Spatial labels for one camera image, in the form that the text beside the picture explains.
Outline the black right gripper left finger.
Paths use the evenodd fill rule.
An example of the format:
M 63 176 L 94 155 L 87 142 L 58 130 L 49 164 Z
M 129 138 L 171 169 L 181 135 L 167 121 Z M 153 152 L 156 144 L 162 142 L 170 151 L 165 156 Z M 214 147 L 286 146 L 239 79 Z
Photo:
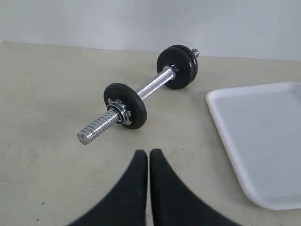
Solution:
M 71 226 L 144 226 L 148 186 L 148 157 L 135 151 L 116 185 Z

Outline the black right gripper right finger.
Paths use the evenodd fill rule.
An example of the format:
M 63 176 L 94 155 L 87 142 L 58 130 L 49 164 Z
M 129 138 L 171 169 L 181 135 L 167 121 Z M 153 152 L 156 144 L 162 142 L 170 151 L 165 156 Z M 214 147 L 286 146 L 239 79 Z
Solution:
M 162 150 L 150 152 L 150 198 L 155 226 L 237 226 L 196 196 L 177 176 Z

